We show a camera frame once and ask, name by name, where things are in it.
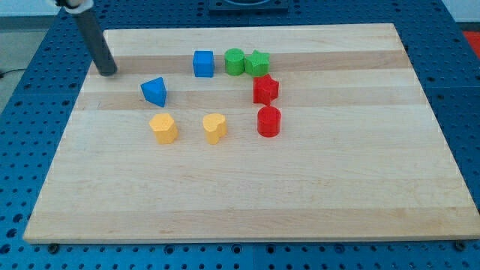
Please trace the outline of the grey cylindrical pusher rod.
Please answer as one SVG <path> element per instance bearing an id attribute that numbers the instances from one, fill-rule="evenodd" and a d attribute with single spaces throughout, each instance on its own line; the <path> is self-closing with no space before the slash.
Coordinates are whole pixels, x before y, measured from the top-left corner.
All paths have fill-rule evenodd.
<path id="1" fill-rule="evenodd" d="M 73 14 L 73 18 L 98 73 L 103 77 L 115 74 L 117 65 L 93 8 L 77 11 Z"/>

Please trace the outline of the white rod holder collar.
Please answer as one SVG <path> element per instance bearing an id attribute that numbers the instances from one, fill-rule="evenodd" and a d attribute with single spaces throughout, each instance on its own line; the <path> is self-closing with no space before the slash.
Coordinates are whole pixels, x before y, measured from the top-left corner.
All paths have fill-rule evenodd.
<path id="1" fill-rule="evenodd" d="M 47 0 L 53 6 L 64 8 L 69 14 L 81 14 L 94 7 L 93 0 Z"/>

